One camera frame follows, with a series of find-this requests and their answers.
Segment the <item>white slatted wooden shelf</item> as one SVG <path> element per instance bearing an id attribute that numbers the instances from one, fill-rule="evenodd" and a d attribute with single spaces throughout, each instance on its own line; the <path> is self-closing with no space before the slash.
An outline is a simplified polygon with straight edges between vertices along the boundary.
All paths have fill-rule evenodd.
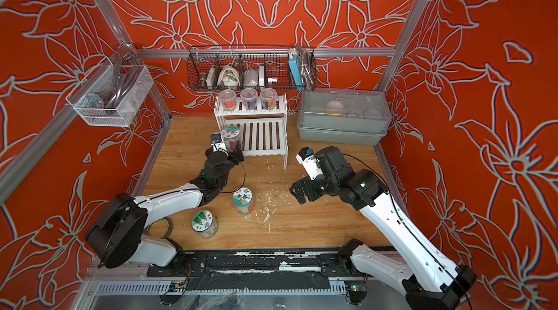
<path id="1" fill-rule="evenodd" d="M 285 95 L 278 97 L 272 110 L 263 109 L 261 99 L 257 99 L 257 108 L 253 110 L 245 109 L 239 97 L 233 110 L 226 110 L 220 101 L 215 101 L 214 115 L 219 128 L 240 128 L 241 149 L 246 157 L 281 156 L 283 167 L 287 168 L 289 145 Z"/>

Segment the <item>seed jar tree lid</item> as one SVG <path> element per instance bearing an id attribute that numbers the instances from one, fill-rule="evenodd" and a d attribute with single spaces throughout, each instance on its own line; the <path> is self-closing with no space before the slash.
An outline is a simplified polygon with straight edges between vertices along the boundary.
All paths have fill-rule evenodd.
<path id="1" fill-rule="evenodd" d="M 204 239 L 210 239 L 218 232 L 219 225 L 215 216 L 208 210 L 197 212 L 192 220 L 193 231 Z"/>

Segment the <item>grey lidded storage box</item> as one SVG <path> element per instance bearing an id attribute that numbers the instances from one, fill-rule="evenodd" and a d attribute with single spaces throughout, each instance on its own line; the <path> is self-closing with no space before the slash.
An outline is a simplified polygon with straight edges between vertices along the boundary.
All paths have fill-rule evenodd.
<path id="1" fill-rule="evenodd" d="M 305 141 L 373 147 L 391 120 L 382 92 L 317 88 L 302 92 L 297 127 Z"/>

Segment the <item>seed jar strawberry lid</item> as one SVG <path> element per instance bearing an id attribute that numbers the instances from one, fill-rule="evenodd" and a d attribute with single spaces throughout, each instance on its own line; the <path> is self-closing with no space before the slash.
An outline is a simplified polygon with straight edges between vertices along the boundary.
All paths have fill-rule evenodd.
<path id="1" fill-rule="evenodd" d="M 252 191 L 241 187 L 233 193 L 233 206 L 241 215 L 248 215 L 254 209 L 255 198 Z"/>

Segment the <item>seed jar flower lid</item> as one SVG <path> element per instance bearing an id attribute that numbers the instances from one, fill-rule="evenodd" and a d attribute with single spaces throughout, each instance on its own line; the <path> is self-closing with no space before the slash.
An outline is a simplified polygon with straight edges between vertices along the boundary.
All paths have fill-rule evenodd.
<path id="1" fill-rule="evenodd" d="M 235 152 L 242 139 L 242 132 L 239 127 L 228 126 L 220 131 L 222 141 L 224 141 L 228 152 Z"/>

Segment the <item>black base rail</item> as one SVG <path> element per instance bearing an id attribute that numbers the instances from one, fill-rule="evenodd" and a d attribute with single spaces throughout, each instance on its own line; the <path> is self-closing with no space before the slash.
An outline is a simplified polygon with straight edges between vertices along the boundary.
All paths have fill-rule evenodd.
<path id="1" fill-rule="evenodd" d="M 293 272 L 324 277 L 363 277 L 342 259 L 337 247 L 274 248 L 251 250 L 187 250 L 182 266 L 175 274 L 170 266 L 151 264 L 148 277 L 189 275 L 202 277 L 211 273 L 238 275 Z"/>

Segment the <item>blue box in basket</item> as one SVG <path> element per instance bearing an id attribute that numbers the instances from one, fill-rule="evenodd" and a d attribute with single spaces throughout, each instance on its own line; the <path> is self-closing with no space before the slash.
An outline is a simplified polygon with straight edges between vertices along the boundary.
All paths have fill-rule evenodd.
<path id="1" fill-rule="evenodd" d="M 302 76 L 299 66 L 299 52 L 296 48 L 290 48 L 288 50 L 289 55 L 289 68 L 291 70 L 291 75 L 293 77 L 293 84 L 298 90 L 303 90 L 304 85 L 302 83 Z"/>

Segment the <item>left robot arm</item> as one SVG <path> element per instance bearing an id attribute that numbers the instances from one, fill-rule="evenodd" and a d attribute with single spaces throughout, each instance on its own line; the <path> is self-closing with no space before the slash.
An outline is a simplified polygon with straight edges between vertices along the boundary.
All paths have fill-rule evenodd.
<path id="1" fill-rule="evenodd" d="M 229 152 L 213 145 L 206 150 L 204 168 L 186 184 L 155 195 L 116 195 L 87 231 L 86 243 L 108 269 L 127 262 L 167 267 L 178 258 L 181 247 L 170 238 L 146 235 L 147 227 L 209 204 L 224 192 L 230 171 L 243 161 L 241 147 Z"/>

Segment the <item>small clear cup red seeds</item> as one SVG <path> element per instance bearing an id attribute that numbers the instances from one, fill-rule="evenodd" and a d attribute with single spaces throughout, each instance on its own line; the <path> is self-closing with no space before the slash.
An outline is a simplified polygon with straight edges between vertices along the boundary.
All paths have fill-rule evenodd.
<path id="1" fill-rule="evenodd" d="M 220 91 L 217 99 L 222 106 L 222 109 L 226 112 L 234 111 L 237 107 L 236 92 L 232 89 L 225 89 Z"/>

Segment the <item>clear plastic wall bin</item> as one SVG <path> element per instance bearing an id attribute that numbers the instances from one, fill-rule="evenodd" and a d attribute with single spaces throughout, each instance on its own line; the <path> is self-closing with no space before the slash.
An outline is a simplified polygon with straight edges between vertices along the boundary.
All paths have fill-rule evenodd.
<path id="1" fill-rule="evenodd" d="M 126 128 L 152 87 L 145 65 L 112 64 L 105 58 L 73 87 L 66 101 L 89 126 Z"/>

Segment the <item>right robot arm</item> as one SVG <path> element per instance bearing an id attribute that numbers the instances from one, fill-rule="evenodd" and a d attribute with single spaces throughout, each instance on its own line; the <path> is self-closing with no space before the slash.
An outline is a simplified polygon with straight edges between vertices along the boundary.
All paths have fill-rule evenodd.
<path id="1" fill-rule="evenodd" d="M 307 176 L 289 191 L 299 204 L 324 196 L 338 197 L 367 218 L 392 244 L 402 261 L 373 251 L 352 239 L 339 251 L 348 269 L 370 275 L 402 294 L 412 309 L 457 309 L 477 280 L 466 264 L 457 264 L 436 248 L 370 168 L 354 171 L 337 147 L 318 152 L 302 148 L 296 160 Z"/>

